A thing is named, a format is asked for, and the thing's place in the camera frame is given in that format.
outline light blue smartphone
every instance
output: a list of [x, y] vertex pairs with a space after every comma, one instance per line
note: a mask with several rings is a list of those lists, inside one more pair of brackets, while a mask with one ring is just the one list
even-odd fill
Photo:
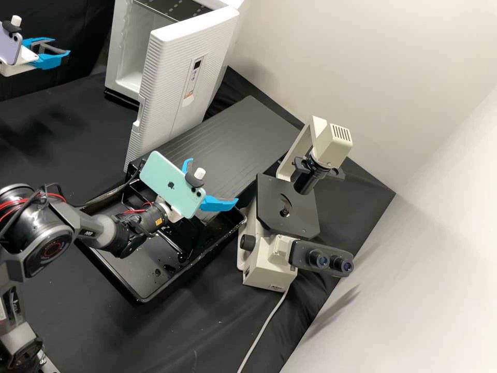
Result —
[[4, 60], [8, 65], [15, 65], [21, 46], [22, 35], [19, 33], [11, 34], [2, 27], [0, 22], [0, 59]]
[[140, 179], [187, 219], [195, 215], [206, 197], [203, 188], [188, 184], [185, 174], [157, 151], [150, 153]]

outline phone holder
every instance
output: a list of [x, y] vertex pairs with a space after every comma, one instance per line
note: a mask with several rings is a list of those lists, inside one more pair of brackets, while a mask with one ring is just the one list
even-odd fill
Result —
[[[14, 33], [21, 31], [20, 24], [21, 18], [13, 16], [11, 21], [3, 21], [1, 27], [9, 33]], [[53, 41], [55, 39], [46, 37], [23, 40], [15, 64], [9, 65], [0, 57], [0, 74], [10, 77], [34, 69], [48, 70], [65, 64], [70, 51], [50, 45]]]

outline purple smartphone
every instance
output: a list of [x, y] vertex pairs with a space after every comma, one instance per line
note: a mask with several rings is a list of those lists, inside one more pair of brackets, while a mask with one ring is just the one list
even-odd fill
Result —
[[0, 22], [0, 59], [9, 65], [15, 65], [21, 45], [22, 35], [13, 33], [12, 37], [10, 37], [10, 33], [2, 27]]

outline black cloth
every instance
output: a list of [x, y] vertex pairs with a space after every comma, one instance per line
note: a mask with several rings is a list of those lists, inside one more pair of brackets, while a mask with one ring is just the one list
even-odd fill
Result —
[[[229, 70], [219, 95], [233, 87], [236, 97], [252, 94], [282, 110]], [[92, 76], [0, 103], [0, 185], [57, 181], [81, 202], [122, 180], [136, 112], [105, 100], [103, 88], [104, 77]], [[316, 188], [318, 240], [357, 253], [394, 193], [351, 160], [343, 168], [345, 182]], [[72, 247], [23, 286], [27, 318], [65, 373], [232, 373], [281, 297], [242, 285], [236, 249], [233, 239], [186, 286], [151, 307], [129, 303]], [[337, 281], [299, 272], [245, 372], [278, 372]]]
[[112, 26], [113, 0], [2, 1], [0, 21], [22, 17], [23, 38], [50, 37], [69, 49], [68, 63], [52, 70], [33, 70], [9, 78], [0, 75], [0, 101], [87, 76]]

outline white knob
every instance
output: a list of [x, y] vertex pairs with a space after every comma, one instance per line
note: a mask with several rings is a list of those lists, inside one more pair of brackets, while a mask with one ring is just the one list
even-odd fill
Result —
[[10, 23], [12, 23], [16, 27], [20, 27], [22, 22], [22, 18], [19, 16], [12, 16]]
[[206, 175], [206, 171], [203, 169], [203, 168], [197, 168], [197, 170], [195, 171], [195, 178], [198, 179], [198, 180], [202, 180], [203, 177]]

